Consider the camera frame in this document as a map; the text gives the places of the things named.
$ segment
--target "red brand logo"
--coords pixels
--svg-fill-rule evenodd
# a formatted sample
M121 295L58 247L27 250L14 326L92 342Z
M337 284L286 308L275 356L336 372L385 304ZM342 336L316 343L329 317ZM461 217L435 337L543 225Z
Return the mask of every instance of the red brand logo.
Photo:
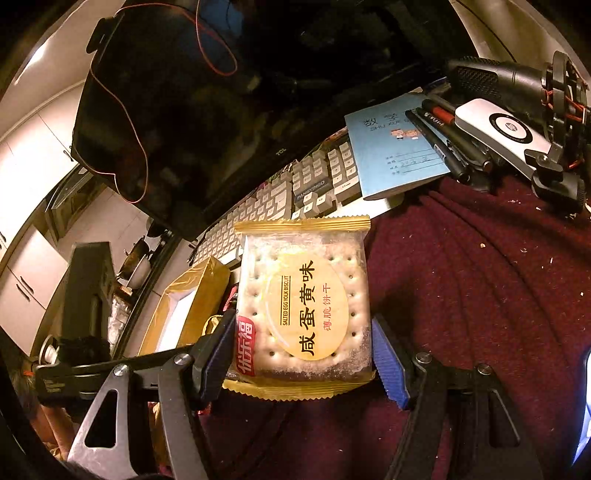
M236 367L240 373L254 377L255 325L251 319L239 315L236 319L236 329Z

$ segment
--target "marker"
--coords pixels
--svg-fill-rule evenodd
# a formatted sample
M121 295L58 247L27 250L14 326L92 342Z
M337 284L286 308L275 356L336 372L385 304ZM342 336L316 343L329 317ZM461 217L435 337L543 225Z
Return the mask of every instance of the marker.
M437 155L441 157L446 167L452 174L452 177L461 183L466 183L470 180L468 170L460 160L449 150L447 145L421 120L421 118L412 110L406 110L404 114L413 123L417 130L422 133L429 145L435 150Z

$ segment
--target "pot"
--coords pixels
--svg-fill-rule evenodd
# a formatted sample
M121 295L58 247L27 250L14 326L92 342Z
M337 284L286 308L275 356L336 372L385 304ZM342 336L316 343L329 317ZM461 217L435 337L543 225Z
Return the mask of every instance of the pot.
M132 290L140 288L144 284L146 278L148 278L151 269L152 266L150 265L148 255L144 255L131 274L126 287L131 288Z
M144 236L140 238L131 249L131 252L125 252L127 258L123 262L123 265L121 265L119 273L117 273L117 280L121 279L128 281L131 278L131 275L133 275L140 261L150 253L150 247L144 239Z

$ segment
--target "white cabinet door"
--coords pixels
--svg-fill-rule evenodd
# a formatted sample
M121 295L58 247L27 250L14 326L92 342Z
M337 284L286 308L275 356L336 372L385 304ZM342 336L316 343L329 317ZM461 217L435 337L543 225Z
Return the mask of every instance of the white cabinet door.
M49 105L39 111L49 130L57 137L62 146L70 151L72 145L72 130L76 123L78 105L82 96L83 85L80 85L69 92L63 93Z
M10 244L33 210L76 163L38 115L6 142L14 157L0 171L0 231Z
M29 189L41 199L77 165L39 115L23 123L6 142L17 162L26 165Z
M31 356L31 348L45 309L9 269L0 276L0 326L17 346Z
M48 308L68 262L35 227L29 227L8 261L8 268L43 308Z
M14 156L6 142L0 144L0 241L4 247L8 245L7 228L10 217L10 171L14 168Z

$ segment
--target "computer monitor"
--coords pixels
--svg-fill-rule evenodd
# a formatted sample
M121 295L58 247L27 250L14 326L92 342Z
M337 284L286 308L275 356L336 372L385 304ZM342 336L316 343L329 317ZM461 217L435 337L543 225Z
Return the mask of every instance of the computer monitor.
M90 41L72 152L188 240L347 113L476 55L437 0L202 0L199 42L196 0L133 4Z

